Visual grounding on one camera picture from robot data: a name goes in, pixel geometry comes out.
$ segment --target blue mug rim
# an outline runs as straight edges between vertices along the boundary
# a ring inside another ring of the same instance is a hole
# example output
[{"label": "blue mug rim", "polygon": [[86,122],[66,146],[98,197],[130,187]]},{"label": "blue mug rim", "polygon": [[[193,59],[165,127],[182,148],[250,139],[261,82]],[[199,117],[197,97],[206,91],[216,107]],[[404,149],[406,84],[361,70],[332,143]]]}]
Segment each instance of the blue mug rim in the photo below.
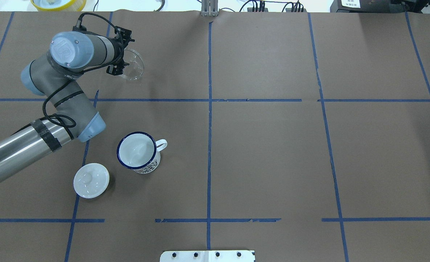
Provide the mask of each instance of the blue mug rim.
[{"label": "blue mug rim", "polygon": [[[152,140],[152,143],[153,143],[153,155],[152,155],[152,157],[150,158],[150,160],[147,162],[147,163],[145,163],[145,164],[143,164],[142,166],[128,166],[127,164],[125,164],[125,163],[123,163],[123,161],[121,160],[121,158],[120,158],[120,146],[121,146],[121,144],[123,143],[123,141],[128,137],[128,136],[131,136],[131,135],[134,135],[134,134],[143,134],[143,135],[146,135],[146,136],[148,136],[151,140]],[[157,144],[155,143],[155,139],[153,139],[153,137],[152,136],[150,136],[150,134],[147,134],[147,133],[145,133],[145,132],[141,132],[141,131],[136,131],[136,132],[132,132],[132,133],[129,133],[129,134],[127,134],[125,137],[123,137],[123,139],[118,143],[118,147],[116,148],[116,157],[118,158],[118,161],[125,167],[125,168],[128,168],[128,169],[133,169],[133,170],[135,170],[135,169],[141,169],[141,168],[143,168],[143,167],[145,167],[145,166],[147,166],[147,165],[149,165],[150,164],[150,162],[152,162],[152,160],[155,158],[155,155],[157,154]]]}]

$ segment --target blue joint cap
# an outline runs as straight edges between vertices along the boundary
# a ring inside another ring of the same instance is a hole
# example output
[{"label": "blue joint cap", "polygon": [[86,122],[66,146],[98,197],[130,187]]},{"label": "blue joint cap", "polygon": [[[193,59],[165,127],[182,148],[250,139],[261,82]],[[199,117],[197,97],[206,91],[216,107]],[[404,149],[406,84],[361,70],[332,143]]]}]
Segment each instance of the blue joint cap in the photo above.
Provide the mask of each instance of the blue joint cap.
[{"label": "blue joint cap", "polygon": [[29,65],[27,65],[23,69],[23,71],[21,71],[21,82],[23,83],[23,85],[27,89],[29,89],[29,91],[32,92],[32,94],[38,95],[38,96],[44,96],[45,94],[42,93],[42,92],[40,92],[39,89],[37,89],[37,87],[34,85],[34,82],[32,81],[32,78],[31,78],[31,65],[32,65],[32,62],[30,62]]},{"label": "blue joint cap", "polygon": [[87,66],[94,56],[94,44],[80,32],[56,34],[50,44],[50,53],[59,65],[66,68]]},{"label": "blue joint cap", "polygon": [[97,112],[95,116],[92,118],[92,120],[87,124],[85,129],[81,132],[81,134],[77,137],[81,142],[88,141],[89,139],[93,138],[103,130],[107,125],[105,125],[105,122],[103,121],[100,114]]}]

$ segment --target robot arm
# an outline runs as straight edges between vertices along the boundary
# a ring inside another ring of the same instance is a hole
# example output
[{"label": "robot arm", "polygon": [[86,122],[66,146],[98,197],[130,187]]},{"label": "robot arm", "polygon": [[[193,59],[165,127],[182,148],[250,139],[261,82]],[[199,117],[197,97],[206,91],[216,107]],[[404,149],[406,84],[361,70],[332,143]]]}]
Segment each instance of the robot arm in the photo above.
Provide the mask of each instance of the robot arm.
[{"label": "robot arm", "polygon": [[[106,125],[76,80],[84,73],[108,66],[107,73],[120,75],[128,64],[123,60],[124,48],[131,31],[112,25],[115,38],[88,32],[82,26],[83,13],[71,32],[55,35],[49,50],[27,65],[21,73],[24,86],[35,95],[47,96],[44,118],[0,142],[0,182],[16,174],[47,154],[59,150],[74,138],[88,141]],[[48,116],[50,101],[57,114]]]}]

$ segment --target yellow bowl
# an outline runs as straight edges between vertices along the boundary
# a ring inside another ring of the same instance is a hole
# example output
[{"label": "yellow bowl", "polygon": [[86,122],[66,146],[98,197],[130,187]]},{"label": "yellow bowl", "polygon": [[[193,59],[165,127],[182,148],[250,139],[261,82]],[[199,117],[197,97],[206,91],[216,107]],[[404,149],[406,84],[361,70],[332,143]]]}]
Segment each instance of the yellow bowl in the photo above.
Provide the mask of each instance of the yellow bowl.
[{"label": "yellow bowl", "polygon": [[66,4],[60,6],[60,7],[54,7],[54,8],[45,8],[40,7],[39,5],[36,5],[34,3],[34,0],[31,0],[31,3],[37,8],[39,11],[82,11],[82,9],[85,6],[85,2],[87,0],[70,0]]}]

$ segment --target white mug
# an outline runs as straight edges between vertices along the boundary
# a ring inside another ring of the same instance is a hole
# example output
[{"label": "white mug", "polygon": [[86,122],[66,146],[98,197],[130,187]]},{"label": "white mug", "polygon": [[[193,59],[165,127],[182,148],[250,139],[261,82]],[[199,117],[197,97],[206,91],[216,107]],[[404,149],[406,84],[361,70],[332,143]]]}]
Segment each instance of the white mug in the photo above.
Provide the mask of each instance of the white mug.
[{"label": "white mug", "polygon": [[155,141],[145,132],[132,132],[120,141],[116,155],[124,167],[148,174],[160,164],[160,151],[167,145],[165,139]]}]

